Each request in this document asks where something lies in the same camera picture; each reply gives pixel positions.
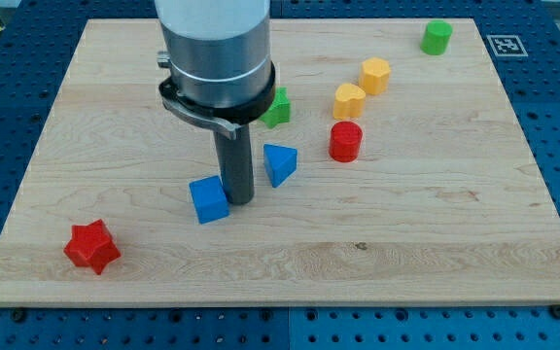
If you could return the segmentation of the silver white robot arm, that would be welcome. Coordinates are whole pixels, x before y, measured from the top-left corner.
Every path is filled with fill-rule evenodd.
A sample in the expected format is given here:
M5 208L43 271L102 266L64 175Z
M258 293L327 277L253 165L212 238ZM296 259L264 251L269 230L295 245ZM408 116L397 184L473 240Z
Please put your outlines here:
M275 93L267 0L156 0L166 46L157 65L163 106L228 140L258 119Z

